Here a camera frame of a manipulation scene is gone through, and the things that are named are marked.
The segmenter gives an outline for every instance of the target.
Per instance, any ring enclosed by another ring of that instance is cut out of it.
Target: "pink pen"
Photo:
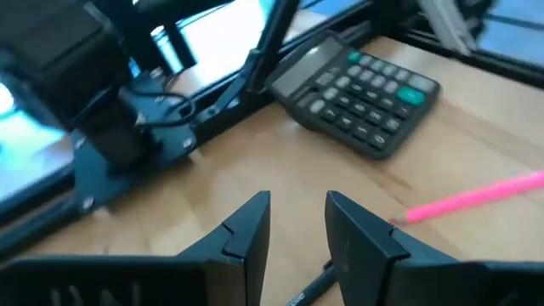
[[[498,201],[519,193],[544,187],[544,171],[487,186],[480,190],[463,191],[459,194],[434,201],[406,211],[402,217],[391,219],[394,224],[414,224],[428,218],[476,207],[490,201]]]

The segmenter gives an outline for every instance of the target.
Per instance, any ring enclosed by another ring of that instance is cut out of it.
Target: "calculator keypad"
[[[326,86],[317,87],[305,107],[334,135],[366,150],[385,151],[404,138],[400,131],[412,129],[423,106],[436,98],[437,82],[402,67],[357,52],[344,61],[336,63],[341,68],[334,78],[323,74],[311,81]]]

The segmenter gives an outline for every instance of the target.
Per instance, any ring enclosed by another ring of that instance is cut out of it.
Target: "3d printer frame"
[[[326,20],[299,37],[284,43],[278,54],[278,59],[287,56],[302,43],[327,30],[340,33],[348,43],[356,48],[368,43],[375,37],[387,36],[445,57],[455,58],[466,64],[503,75],[515,81],[544,89],[544,69],[542,67],[528,65],[483,51],[478,51],[471,56],[459,56],[441,47],[436,37],[410,29],[404,20],[401,20],[395,26],[383,28],[377,20],[385,19],[385,17],[376,14],[377,7],[387,6],[388,2],[392,1],[394,0],[382,0],[379,5],[378,2],[363,2]],[[275,62],[271,61],[264,63],[264,65],[269,65],[264,71],[272,71],[275,64]],[[192,99],[197,105],[197,111],[203,111],[213,106],[240,74],[241,71],[232,72],[195,93]],[[263,90],[253,94],[255,94],[254,98],[256,99],[242,100],[238,105],[226,108],[210,118],[210,120],[201,122],[194,131],[196,139],[194,146],[204,145],[207,141],[232,128],[238,122],[243,121],[274,101],[272,96]],[[11,222],[24,213],[40,207],[44,202],[51,201],[52,198],[59,194],[70,193],[70,190],[74,188],[74,165],[71,164],[3,201],[0,205],[0,224]],[[32,218],[16,230],[1,234],[0,257],[12,256],[44,236],[50,235],[85,216],[86,213],[73,209],[75,205],[80,204],[74,203],[72,199],[52,203],[47,211],[39,215],[39,218]]]

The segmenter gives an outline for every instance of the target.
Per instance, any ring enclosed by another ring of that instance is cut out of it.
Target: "green button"
[[[397,96],[412,105],[420,105],[425,100],[425,94],[408,87],[401,88]]]
[[[359,60],[360,58],[363,57],[363,54],[359,53],[359,52],[352,52],[349,54],[348,56],[348,60],[352,63],[359,63]]]

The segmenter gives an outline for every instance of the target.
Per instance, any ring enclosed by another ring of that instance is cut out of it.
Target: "calculator display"
[[[342,50],[342,44],[332,37],[327,38],[322,44],[309,50],[291,69],[275,80],[272,86],[284,97],[288,97]]]

